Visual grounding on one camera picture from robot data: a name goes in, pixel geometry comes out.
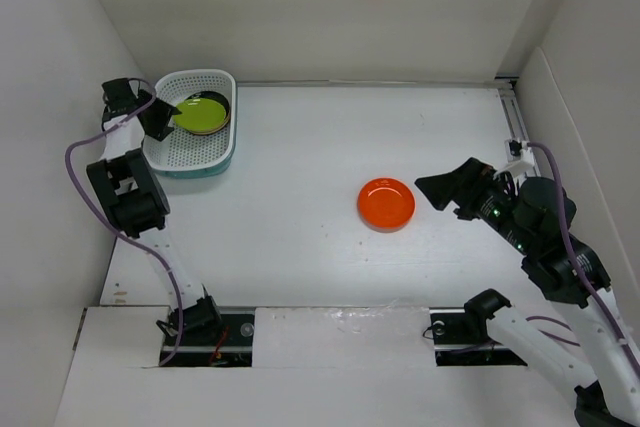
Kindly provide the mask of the green plate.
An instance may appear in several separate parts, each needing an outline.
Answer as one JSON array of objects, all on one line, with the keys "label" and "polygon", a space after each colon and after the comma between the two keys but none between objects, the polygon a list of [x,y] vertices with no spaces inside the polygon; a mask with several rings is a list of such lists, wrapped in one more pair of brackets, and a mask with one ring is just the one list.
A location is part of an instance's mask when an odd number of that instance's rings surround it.
[{"label": "green plate", "polygon": [[229,108],[225,103],[209,98],[192,98],[181,102],[174,123],[197,135],[216,132],[226,125]]}]

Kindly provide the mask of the black plate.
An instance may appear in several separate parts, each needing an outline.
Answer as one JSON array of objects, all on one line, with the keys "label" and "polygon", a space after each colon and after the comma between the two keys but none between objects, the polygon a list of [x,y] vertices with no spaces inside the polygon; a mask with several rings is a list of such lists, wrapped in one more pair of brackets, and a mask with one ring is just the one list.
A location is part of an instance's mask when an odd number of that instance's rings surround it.
[{"label": "black plate", "polygon": [[227,98],[215,91],[193,94],[185,101],[184,114],[196,123],[217,124],[227,119],[230,104]]}]

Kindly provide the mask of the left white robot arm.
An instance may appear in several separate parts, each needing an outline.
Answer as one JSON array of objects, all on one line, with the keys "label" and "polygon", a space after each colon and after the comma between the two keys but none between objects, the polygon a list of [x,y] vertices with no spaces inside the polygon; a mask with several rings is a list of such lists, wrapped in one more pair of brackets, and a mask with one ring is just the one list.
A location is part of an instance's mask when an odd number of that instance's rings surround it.
[{"label": "left white robot arm", "polygon": [[220,311],[204,285],[190,275],[169,236],[168,199],[143,151],[143,141],[164,140],[179,110],[127,78],[102,84],[101,158],[86,167],[97,200],[111,227],[145,252],[167,291],[171,313],[157,322],[173,344],[212,344],[225,332]]}]

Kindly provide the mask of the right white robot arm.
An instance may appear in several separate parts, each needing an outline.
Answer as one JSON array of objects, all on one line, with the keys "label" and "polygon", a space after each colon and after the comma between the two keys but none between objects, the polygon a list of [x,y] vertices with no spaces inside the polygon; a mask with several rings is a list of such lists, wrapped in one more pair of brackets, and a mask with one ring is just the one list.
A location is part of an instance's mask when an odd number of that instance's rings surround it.
[{"label": "right white robot arm", "polygon": [[516,185],[476,158],[415,185],[436,210],[453,204],[458,219],[484,221],[521,254],[522,270],[564,318],[586,359],[573,358],[494,289],[465,303],[465,334],[502,344],[535,369],[573,408],[579,425],[638,425],[639,374],[632,364],[639,350],[598,255],[566,231],[576,206],[565,191],[545,177]]}]

